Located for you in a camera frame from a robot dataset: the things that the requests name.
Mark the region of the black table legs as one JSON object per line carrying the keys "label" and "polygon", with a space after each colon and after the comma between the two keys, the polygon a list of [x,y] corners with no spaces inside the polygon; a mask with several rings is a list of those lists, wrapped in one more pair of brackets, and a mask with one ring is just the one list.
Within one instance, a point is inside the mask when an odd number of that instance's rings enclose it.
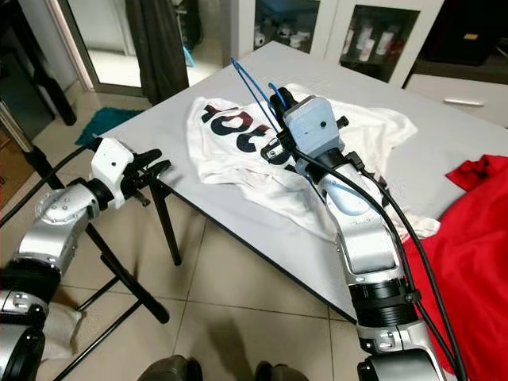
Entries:
{"label": "black table legs", "polygon": [[152,192],[153,202],[155,203],[157,217],[160,219],[162,225],[164,238],[166,238],[168,251],[171,254],[175,266],[181,266],[183,258],[180,254],[180,248],[175,239],[175,230],[173,222],[171,222],[171,215],[168,213],[167,196],[170,196],[171,189],[168,188],[162,181],[150,181],[150,192]]}

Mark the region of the brown cardboard box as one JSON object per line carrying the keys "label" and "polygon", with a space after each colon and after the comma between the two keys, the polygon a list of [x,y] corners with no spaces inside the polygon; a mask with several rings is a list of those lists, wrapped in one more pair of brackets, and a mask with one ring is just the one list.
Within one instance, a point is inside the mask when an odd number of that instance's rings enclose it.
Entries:
{"label": "brown cardboard box", "polygon": [[23,183],[22,150],[12,139],[7,139],[0,148],[1,206],[16,193]]}

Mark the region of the black clothes rack frame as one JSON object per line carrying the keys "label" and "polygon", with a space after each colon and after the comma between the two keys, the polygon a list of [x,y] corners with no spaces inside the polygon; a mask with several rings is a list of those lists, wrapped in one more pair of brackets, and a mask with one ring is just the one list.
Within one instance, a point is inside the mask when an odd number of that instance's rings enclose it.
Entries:
{"label": "black clothes rack frame", "polygon": [[7,224],[40,191],[41,186],[53,186],[53,190],[37,203],[32,228],[28,229],[10,260],[0,269],[1,381],[35,380],[46,344],[43,329],[48,305],[71,266],[81,233],[90,236],[101,252],[99,258],[113,273],[112,279],[90,300],[98,300],[112,286],[123,283],[137,302],[73,359],[58,374],[58,380],[86,359],[92,349],[97,348],[139,307],[148,308],[160,323],[168,321],[167,309],[130,275],[91,224],[102,211],[113,208],[106,205],[111,200],[109,190],[92,178],[90,164],[94,154],[94,140],[79,146],[48,173],[41,175],[40,181],[1,219],[2,224]]}

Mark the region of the red garment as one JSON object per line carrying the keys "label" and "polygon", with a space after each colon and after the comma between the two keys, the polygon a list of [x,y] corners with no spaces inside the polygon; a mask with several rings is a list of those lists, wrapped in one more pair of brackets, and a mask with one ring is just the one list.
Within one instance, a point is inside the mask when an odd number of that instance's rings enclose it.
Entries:
{"label": "red garment", "polygon": [[422,240],[471,381],[508,381],[508,156],[447,174],[464,189]]}

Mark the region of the white glass-door cabinet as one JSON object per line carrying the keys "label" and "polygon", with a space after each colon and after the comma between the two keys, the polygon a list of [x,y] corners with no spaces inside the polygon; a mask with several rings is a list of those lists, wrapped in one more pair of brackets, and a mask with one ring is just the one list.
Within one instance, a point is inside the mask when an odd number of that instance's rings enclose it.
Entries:
{"label": "white glass-door cabinet", "polygon": [[445,0],[222,0],[225,54],[276,44],[406,86]]}

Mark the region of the white t-shirt black print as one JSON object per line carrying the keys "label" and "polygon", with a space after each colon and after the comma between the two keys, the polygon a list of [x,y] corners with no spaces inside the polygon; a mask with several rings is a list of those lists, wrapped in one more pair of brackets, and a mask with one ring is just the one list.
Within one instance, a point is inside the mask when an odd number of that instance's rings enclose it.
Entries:
{"label": "white t-shirt black print", "polygon": [[[417,134],[417,127],[402,113],[378,106],[359,106],[331,98],[334,115],[345,117],[341,127],[342,152],[355,152],[366,170],[381,184],[393,150]],[[199,180],[206,184],[233,184],[244,199],[282,215],[301,228],[329,242],[335,239],[332,222],[323,217],[324,206],[313,195],[307,180],[287,168],[261,159],[259,149],[270,140],[248,137],[267,121],[255,104],[238,104],[224,98],[194,98],[187,117],[187,149]]]}

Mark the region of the white drawer front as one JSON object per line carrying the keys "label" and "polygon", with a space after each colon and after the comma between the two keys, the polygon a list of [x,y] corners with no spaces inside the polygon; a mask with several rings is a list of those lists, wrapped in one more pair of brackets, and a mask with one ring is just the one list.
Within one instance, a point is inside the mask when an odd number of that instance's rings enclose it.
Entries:
{"label": "white drawer front", "polygon": [[406,89],[508,129],[506,84],[413,74]]}

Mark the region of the dark grey curtain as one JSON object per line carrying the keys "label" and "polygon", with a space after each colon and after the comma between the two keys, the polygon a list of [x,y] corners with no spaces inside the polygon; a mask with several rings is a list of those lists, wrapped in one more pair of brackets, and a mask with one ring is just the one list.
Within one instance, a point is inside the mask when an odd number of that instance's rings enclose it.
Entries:
{"label": "dark grey curtain", "polygon": [[140,87],[157,105],[190,86],[178,19],[171,0],[125,0]]}

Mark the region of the dark TV stand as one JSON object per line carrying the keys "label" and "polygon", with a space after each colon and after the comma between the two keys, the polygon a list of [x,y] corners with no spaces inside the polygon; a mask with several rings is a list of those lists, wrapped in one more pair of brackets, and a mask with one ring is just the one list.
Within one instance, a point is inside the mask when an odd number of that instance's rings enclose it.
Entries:
{"label": "dark TV stand", "polygon": [[421,58],[479,66],[508,39],[508,0],[444,0]]}

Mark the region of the blue plastic hanger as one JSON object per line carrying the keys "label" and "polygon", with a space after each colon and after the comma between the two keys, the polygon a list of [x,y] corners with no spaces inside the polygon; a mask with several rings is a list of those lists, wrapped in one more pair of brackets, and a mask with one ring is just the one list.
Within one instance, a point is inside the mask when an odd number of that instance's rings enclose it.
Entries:
{"label": "blue plastic hanger", "polygon": [[[247,88],[247,91],[254,98],[254,104],[257,105],[258,110],[264,116],[266,120],[266,124],[257,128],[257,130],[253,132],[244,132],[241,135],[239,140],[240,146],[242,149],[250,148],[250,145],[247,143],[246,139],[248,137],[267,137],[268,132],[272,132],[273,134],[270,137],[270,140],[275,137],[277,138],[277,133],[279,133],[280,129],[277,126],[277,121],[275,119],[275,110],[272,108],[272,104],[267,95],[265,95],[264,91],[258,86],[256,81],[251,77],[251,75],[247,72],[246,69],[235,58],[231,59],[231,65],[233,69],[236,70],[244,87]],[[325,153],[320,156],[311,157],[305,155],[304,152],[301,152],[300,149],[295,145],[283,145],[283,147],[291,153],[291,149],[297,149],[297,159],[295,160],[294,166],[286,167],[286,164],[276,164],[275,166],[279,166],[282,168],[287,168],[288,171],[292,171],[293,173],[300,175],[305,178],[310,185],[310,188],[314,190],[317,194],[322,194],[323,191],[319,188],[321,185],[321,181],[324,179],[323,175],[321,175],[321,171],[324,170],[323,164],[317,163],[317,157],[325,156]],[[259,149],[260,156],[262,157],[262,148]]]}

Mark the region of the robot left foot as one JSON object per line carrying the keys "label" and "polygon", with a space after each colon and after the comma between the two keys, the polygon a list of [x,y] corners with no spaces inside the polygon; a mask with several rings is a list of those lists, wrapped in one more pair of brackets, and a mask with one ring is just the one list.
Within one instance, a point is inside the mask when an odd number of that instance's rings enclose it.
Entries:
{"label": "robot left foot", "polygon": [[137,381],[203,381],[203,371],[198,360],[173,355],[151,363]]}

